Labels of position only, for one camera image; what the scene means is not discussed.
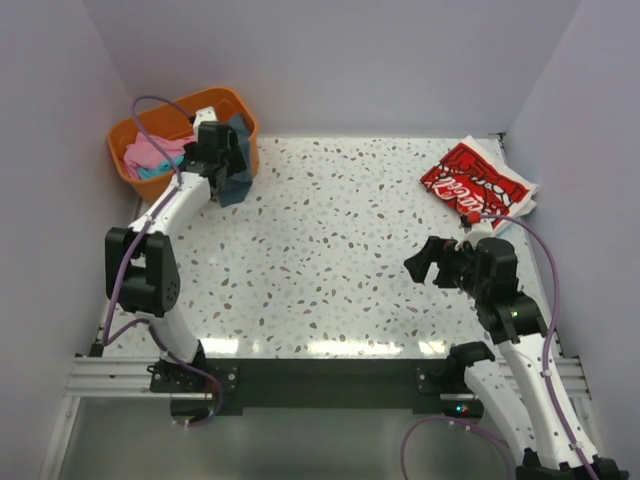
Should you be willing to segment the slate blue t shirt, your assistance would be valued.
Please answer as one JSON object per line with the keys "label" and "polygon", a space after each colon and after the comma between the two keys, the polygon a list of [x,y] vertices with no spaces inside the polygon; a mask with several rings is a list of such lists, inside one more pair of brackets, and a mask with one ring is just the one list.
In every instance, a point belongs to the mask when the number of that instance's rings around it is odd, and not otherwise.
{"label": "slate blue t shirt", "polygon": [[228,120],[228,125],[235,131],[238,140],[238,147],[234,151],[234,162],[236,167],[233,174],[226,179],[225,184],[218,193],[218,200],[222,207],[228,207],[241,203],[253,184],[252,160],[250,154],[250,130],[247,128],[243,117],[233,114]]}

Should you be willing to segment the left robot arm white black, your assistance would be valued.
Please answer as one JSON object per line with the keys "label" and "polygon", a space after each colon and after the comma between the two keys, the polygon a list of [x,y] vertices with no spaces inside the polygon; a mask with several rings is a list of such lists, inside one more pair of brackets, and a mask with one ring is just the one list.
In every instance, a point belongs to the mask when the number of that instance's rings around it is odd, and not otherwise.
{"label": "left robot arm white black", "polygon": [[106,234],[110,303],[101,337],[109,346],[133,326],[146,325],[161,358],[175,363],[171,378],[185,392],[205,385],[207,368],[195,360],[201,344],[178,307],[181,279],[172,241],[228,179],[247,170],[232,126],[209,120],[195,130],[196,140],[160,197],[128,227]]}

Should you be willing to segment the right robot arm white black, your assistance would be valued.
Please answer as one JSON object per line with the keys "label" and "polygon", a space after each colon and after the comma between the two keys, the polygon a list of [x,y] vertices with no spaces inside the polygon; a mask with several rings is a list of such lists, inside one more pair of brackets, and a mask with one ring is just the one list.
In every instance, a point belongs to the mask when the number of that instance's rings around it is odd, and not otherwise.
{"label": "right robot arm white black", "polygon": [[442,383],[471,391],[492,417],[516,462],[518,479],[626,479],[582,427],[551,358],[536,301],[518,287],[518,259],[506,240],[476,244],[437,236],[404,262],[416,283],[438,268],[434,285],[467,293],[492,343],[450,348]]}

